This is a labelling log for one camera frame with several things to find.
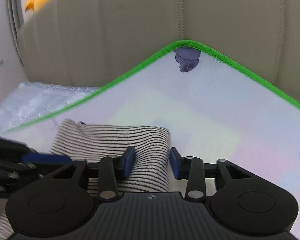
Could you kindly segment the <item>white bed sheet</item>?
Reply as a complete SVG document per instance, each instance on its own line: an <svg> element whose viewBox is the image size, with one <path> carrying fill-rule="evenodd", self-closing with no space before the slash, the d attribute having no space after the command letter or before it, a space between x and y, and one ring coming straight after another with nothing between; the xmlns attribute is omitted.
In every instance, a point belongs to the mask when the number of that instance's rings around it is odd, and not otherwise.
<svg viewBox="0 0 300 240"><path fill-rule="evenodd" d="M0 103L0 135L39 119L99 90L98 87L67 87L23 82Z"/></svg>

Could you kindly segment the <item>cartoon play mat green border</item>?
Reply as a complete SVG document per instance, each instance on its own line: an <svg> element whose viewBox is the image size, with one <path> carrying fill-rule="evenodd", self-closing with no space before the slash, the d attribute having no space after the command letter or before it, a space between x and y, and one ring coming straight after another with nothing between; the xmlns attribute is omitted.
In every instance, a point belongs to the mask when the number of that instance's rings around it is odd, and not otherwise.
<svg viewBox="0 0 300 240"><path fill-rule="evenodd" d="M299 214L300 103L223 54L179 41L70 106L6 132L47 151L64 119L159 126L182 155L228 159L289 191Z"/></svg>

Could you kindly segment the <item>beige padded headboard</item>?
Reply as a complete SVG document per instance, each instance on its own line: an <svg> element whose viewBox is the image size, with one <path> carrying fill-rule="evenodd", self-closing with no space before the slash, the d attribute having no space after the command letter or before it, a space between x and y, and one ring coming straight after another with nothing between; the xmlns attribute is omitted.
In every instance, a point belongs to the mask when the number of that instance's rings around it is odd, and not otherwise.
<svg viewBox="0 0 300 240"><path fill-rule="evenodd" d="M64 86L100 87L179 40L300 102L300 0L50 0L18 33L29 80Z"/></svg>

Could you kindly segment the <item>beige striped knit sweater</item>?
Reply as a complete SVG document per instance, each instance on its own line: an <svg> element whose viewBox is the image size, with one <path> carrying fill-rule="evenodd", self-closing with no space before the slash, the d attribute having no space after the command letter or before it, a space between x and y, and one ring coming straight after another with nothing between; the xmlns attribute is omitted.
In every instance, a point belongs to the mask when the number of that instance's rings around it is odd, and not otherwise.
<svg viewBox="0 0 300 240"><path fill-rule="evenodd" d="M54 157L97 163L103 157L121 156L128 146L134 146L132 171L118 184L119 191L166 192L169 140L169 131L161 127L84 125L66 119L59 127L50 152Z"/></svg>

